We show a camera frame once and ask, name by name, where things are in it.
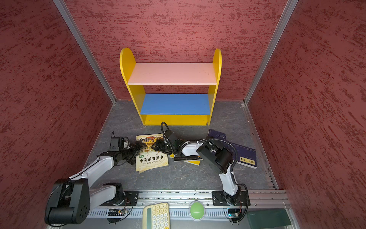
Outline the black book orange title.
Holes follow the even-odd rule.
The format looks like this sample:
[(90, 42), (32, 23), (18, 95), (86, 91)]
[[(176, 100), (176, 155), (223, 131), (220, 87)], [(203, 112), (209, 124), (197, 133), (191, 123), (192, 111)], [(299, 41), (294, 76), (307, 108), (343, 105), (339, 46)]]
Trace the black book orange title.
[(178, 156), (176, 155), (174, 158), (174, 161), (175, 162), (180, 162), (180, 161), (201, 161), (203, 160), (200, 156), (185, 156), (185, 155), (181, 155), (181, 156)]

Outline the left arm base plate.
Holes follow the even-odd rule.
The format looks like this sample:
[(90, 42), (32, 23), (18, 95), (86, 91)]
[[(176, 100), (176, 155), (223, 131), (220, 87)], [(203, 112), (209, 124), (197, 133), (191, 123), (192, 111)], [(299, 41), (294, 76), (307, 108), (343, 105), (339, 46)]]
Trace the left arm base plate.
[(125, 190), (124, 197), (112, 199), (103, 203), (101, 206), (112, 206), (113, 208), (124, 206), (136, 206), (140, 192), (136, 190)]

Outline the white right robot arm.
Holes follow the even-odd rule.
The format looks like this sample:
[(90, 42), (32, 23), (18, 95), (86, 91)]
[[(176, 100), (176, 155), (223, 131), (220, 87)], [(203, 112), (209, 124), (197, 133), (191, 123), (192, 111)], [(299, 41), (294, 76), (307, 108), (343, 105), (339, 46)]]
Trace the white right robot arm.
[(234, 176), (237, 151), (230, 151), (225, 145), (233, 147), (221, 139), (204, 139), (200, 141), (158, 140), (152, 149), (171, 155), (177, 161), (201, 160), (219, 175), (223, 185), (223, 196), (229, 206), (236, 206), (240, 202), (239, 184)]

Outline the illustrated history book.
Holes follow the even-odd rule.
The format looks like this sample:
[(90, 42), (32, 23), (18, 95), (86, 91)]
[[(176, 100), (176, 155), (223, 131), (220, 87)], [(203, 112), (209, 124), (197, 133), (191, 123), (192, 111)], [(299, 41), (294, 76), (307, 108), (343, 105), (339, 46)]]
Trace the illustrated history book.
[(136, 157), (135, 171), (142, 173), (147, 170), (168, 166), (168, 156), (152, 149), (157, 140), (163, 140), (163, 134), (137, 135), (136, 140), (144, 143)]

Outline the yellow cartoon book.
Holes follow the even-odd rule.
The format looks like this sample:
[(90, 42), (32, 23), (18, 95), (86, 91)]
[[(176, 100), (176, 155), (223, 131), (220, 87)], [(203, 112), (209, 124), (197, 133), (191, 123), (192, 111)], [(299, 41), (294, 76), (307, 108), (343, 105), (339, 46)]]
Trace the yellow cartoon book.
[[(169, 156), (170, 158), (174, 159), (174, 154), (171, 154)], [(200, 165), (200, 161), (186, 161), (186, 163), (192, 164), (192, 165), (196, 165), (199, 166)]]

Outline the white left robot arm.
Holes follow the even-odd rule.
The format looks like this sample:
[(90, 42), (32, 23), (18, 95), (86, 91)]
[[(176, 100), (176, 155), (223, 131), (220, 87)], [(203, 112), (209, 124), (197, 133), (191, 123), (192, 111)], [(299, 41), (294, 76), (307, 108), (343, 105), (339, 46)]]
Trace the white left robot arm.
[(92, 185), (120, 161), (135, 162), (137, 154), (146, 147), (142, 141), (131, 143), (127, 148), (112, 146), (84, 170), (69, 178), (58, 179), (47, 201), (45, 223), (52, 227), (81, 224), (90, 211), (104, 203), (136, 206), (137, 191), (126, 193), (120, 183), (106, 183), (98, 189), (92, 189)]

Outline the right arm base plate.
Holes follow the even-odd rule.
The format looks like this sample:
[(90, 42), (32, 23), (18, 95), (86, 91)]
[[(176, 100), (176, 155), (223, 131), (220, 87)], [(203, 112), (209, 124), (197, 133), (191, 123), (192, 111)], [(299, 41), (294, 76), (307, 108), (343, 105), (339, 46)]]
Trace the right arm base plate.
[(251, 206), (247, 192), (240, 189), (233, 196), (224, 191), (213, 191), (212, 198), (214, 206)]

